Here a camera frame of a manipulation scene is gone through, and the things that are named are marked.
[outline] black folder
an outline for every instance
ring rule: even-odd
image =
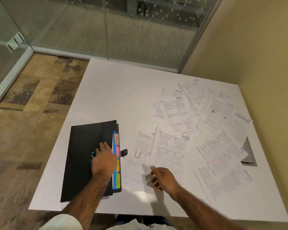
[[[71,201],[92,178],[92,152],[100,142],[107,142],[112,148],[116,120],[72,126],[65,164],[61,202]],[[104,196],[113,194],[112,178]]]

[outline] beige wall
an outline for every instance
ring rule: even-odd
[[[236,0],[191,63],[240,86],[288,210],[288,0]]]

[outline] white shirt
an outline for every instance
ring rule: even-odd
[[[152,224],[147,227],[136,219],[127,224],[113,226],[107,230],[176,230],[176,228],[161,224]],[[83,230],[79,221],[68,214],[60,214],[49,220],[40,230]]]

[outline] hairy forearm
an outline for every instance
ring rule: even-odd
[[[92,180],[64,208],[62,213],[75,217],[80,222],[83,230],[88,229],[109,180],[110,178],[103,173],[94,174]]]
[[[203,230],[243,230],[182,187],[178,188],[174,200],[184,209],[189,218]]]

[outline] pink tab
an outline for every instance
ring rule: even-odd
[[[119,147],[116,147],[116,155],[119,157]]]

